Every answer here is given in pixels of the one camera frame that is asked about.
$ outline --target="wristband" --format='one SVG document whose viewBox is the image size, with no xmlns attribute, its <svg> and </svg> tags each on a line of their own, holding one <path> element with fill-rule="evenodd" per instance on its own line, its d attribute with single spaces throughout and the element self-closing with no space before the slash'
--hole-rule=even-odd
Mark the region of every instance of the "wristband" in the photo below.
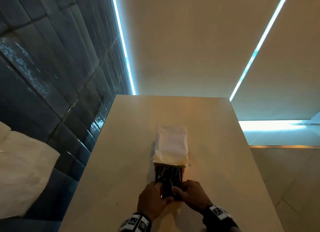
<svg viewBox="0 0 320 232">
<path fill-rule="evenodd" d="M 151 229 L 151 220 L 143 213 L 134 213 L 131 218 L 122 223 L 119 228 L 119 232 L 124 230 L 135 232 L 148 232 Z"/>
<path fill-rule="evenodd" d="M 222 207 L 218 207 L 215 205 L 206 208 L 203 214 L 203 221 L 206 226 L 212 226 L 210 228 L 211 230 L 215 229 L 221 232 L 229 232 L 231 227 L 238 228 L 231 215 L 227 213 L 227 211 Z"/>
</svg>

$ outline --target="glowing white light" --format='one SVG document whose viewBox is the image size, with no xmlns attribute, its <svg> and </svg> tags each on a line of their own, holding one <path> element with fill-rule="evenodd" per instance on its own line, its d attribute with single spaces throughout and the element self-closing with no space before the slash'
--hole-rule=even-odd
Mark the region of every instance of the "glowing white light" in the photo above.
<svg viewBox="0 0 320 232">
<path fill-rule="evenodd" d="M 302 120 L 278 120 L 278 121 L 239 121 L 242 131 L 276 131 L 302 129 L 306 126 L 298 125 Z"/>
<path fill-rule="evenodd" d="M 273 14 L 273 16 L 271 17 L 271 19 L 270 19 L 270 21 L 269 21 L 269 24 L 267 25 L 267 27 L 266 27 L 266 29 L 265 29 L 265 31 L 264 31 L 264 33 L 263 33 L 263 35 L 262 35 L 259 43 L 258 43 L 256 49 L 254 50 L 254 52 L 253 52 L 253 54 L 252 54 L 252 56 L 251 56 L 251 58 L 250 58 L 250 60 L 249 60 L 249 62 L 248 62 L 248 64 L 247 64 L 246 68 L 244 69 L 244 71 L 243 71 L 243 73 L 242 73 L 242 75 L 241 75 L 241 77 L 240 77 L 237 85 L 235 86 L 235 88 L 234 88 L 234 90 L 233 90 L 233 92 L 232 92 L 232 94 L 231 94 L 231 96 L 230 96 L 230 98 L 229 98 L 230 101 L 232 101 L 232 99 L 233 99 L 233 97 L 235 96 L 238 88 L 240 87 L 240 84 L 242 83 L 243 79 L 245 78 L 245 76 L 246 76 L 246 74 L 247 74 L 247 72 L 248 72 L 248 70 L 249 70 L 252 62 L 254 61 L 254 58 L 255 58 L 256 55 L 258 54 L 258 51 L 260 50 L 260 48 L 261 48 L 264 40 L 266 39 L 266 37 L 267 37 L 267 35 L 268 35 L 268 33 L 269 33 L 269 31 L 270 31 L 270 29 L 271 29 L 274 21 L 276 20 L 276 18 L 277 18 L 277 16 L 278 16 L 278 14 L 279 14 L 279 12 L 280 12 L 283 4 L 285 3 L 285 1 L 286 1 L 286 0 L 280 0 L 277 8 L 275 9 L 274 14 Z"/>
<path fill-rule="evenodd" d="M 117 7 L 117 2 L 116 2 L 116 0 L 113 0 L 113 4 L 114 4 L 114 9 L 115 9 L 115 14 L 116 14 L 116 16 L 117 16 L 117 21 L 118 21 L 118 26 L 119 26 L 119 31 L 120 31 L 120 37 L 121 37 L 122 47 L 123 47 L 124 56 L 125 56 L 125 61 L 126 61 L 127 68 L 128 68 L 128 73 L 129 73 L 129 79 L 130 79 L 132 94 L 133 94 L 133 95 L 136 95 L 136 91 L 135 91 L 135 89 L 134 89 L 134 82 L 133 82 L 133 80 L 132 80 L 132 75 L 131 75 L 131 69 L 130 69 L 130 65 L 129 65 L 129 59 L 128 59 L 128 54 L 127 54 L 127 49 L 126 49 L 126 45 L 125 45 L 125 40 L 124 40 L 124 38 L 123 38 L 123 33 L 122 33 L 122 28 L 121 28 L 120 17 L 119 17 L 119 12 L 118 12 L 118 7 Z"/>
</svg>

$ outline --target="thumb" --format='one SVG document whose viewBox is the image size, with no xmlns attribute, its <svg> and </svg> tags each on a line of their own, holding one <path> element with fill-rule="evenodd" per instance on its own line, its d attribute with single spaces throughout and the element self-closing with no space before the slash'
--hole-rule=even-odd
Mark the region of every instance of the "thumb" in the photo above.
<svg viewBox="0 0 320 232">
<path fill-rule="evenodd" d="M 184 198 L 188 195 L 188 193 L 182 191 L 182 190 L 181 190 L 179 187 L 177 187 L 177 186 L 173 186 L 173 187 L 172 187 L 172 192 L 173 192 L 173 194 L 179 194 L 179 195 L 182 197 L 182 199 L 184 199 Z"/>
<path fill-rule="evenodd" d="M 165 202 L 165 204 L 168 205 L 169 203 L 174 201 L 174 198 L 169 196 L 169 197 L 166 197 L 163 201 Z"/>
</svg>

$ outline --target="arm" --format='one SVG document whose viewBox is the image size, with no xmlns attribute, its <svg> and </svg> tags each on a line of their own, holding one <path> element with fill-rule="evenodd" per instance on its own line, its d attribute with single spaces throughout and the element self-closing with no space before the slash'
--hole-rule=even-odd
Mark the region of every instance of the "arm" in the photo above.
<svg viewBox="0 0 320 232">
<path fill-rule="evenodd" d="M 150 232 L 152 222 L 174 200 L 172 197 L 161 198 L 161 182 L 151 182 L 139 196 L 137 212 L 122 223 L 121 231 Z"/>
<path fill-rule="evenodd" d="M 179 194 L 190 208 L 202 214 L 207 231 L 240 232 L 230 214 L 212 204 L 199 182 L 187 180 L 182 182 L 181 188 L 173 187 L 172 191 Z"/>
</svg>

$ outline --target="white tabletop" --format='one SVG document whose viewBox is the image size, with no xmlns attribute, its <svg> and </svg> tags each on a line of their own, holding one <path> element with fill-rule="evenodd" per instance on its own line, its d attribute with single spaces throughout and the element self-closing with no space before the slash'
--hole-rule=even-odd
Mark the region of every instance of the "white tabletop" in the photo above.
<svg viewBox="0 0 320 232">
<path fill-rule="evenodd" d="M 136 211 L 154 180 L 157 125 L 185 126 L 189 166 L 184 180 L 200 182 L 243 232 L 283 232 L 249 146 L 227 98 L 116 96 L 60 232 L 116 231 Z M 152 231 L 200 231 L 202 216 L 173 202 Z"/>
</svg>

